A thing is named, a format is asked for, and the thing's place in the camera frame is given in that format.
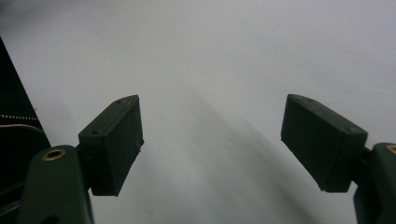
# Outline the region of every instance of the white surface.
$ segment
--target white surface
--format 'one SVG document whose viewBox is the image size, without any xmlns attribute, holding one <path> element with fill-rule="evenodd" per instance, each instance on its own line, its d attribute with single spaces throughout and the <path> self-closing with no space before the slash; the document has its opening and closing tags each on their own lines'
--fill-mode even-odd
<svg viewBox="0 0 396 224">
<path fill-rule="evenodd" d="M 356 223 L 279 140 L 288 93 L 396 142 L 394 1 L 0 0 L 52 145 L 139 94 L 146 144 L 105 223 Z"/>
</svg>

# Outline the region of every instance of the white table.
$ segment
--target white table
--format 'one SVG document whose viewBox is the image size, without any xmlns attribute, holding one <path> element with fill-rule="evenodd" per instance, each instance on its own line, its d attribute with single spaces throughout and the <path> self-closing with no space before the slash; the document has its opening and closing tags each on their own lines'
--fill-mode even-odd
<svg viewBox="0 0 396 224">
<path fill-rule="evenodd" d="M 288 93 L 396 142 L 394 1 L 0 1 L 53 146 L 139 94 L 146 144 L 97 224 L 356 223 L 280 141 Z"/>
</svg>

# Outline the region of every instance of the screw hole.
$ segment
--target screw hole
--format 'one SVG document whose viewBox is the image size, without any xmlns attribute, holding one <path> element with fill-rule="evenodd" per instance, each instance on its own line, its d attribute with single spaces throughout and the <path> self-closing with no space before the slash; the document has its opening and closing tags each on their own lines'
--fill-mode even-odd
<svg viewBox="0 0 396 224">
<path fill-rule="evenodd" d="M 387 145 L 387 150 L 393 154 L 396 154 L 396 145 Z"/>
<path fill-rule="evenodd" d="M 66 151 L 64 149 L 53 149 L 43 156 L 43 161 L 55 161 L 61 158 Z"/>
<path fill-rule="evenodd" d="M 54 158 L 61 155 L 60 151 L 51 151 L 49 154 L 47 154 L 48 158 Z"/>
</svg>

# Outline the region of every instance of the black object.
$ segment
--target black object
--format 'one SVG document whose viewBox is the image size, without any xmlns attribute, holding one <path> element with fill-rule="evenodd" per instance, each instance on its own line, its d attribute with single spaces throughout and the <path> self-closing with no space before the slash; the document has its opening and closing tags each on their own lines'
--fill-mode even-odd
<svg viewBox="0 0 396 224">
<path fill-rule="evenodd" d="M 139 98 L 119 99 L 78 135 L 94 195 L 118 196 L 143 145 Z"/>
<path fill-rule="evenodd" d="M 359 224 L 396 223 L 396 145 L 371 151 L 364 147 L 367 135 L 325 105 L 288 95 L 281 139 L 320 189 L 347 192 L 353 180 Z"/>
<path fill-rule="evenodd" d="M 93 223 L 87 189 L 119 195 L 144 143 L 138 96 L 112 103 L 78 137 L 76 148 L 53 147 L 32 159 L 17 223 Z"/>
<path fill-rule="evenodd" d="M 49 147 L 0 38 L 0 223 L 15 222 L 29 161 Z"/>
</svg>

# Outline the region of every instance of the brass insert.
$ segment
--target brass insert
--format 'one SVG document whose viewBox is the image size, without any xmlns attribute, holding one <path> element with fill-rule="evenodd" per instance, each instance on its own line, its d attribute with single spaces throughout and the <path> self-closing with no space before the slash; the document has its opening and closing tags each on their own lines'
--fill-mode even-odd
<svg viewBox="0 0 396 224">
<path fill-rule="evenodd" d="M 66 154 L 66 151 L 61 148 L 53 149 L 51 151 L 48 151 L 44 156 L 43 156 L 43 161 L 55 161 L 61 158 Z"/>
<path fill-rule="evenodd" d="M 396 145 L 387 145 L 387 150 L 393 154 L 396 154 Z"/>
</svg>

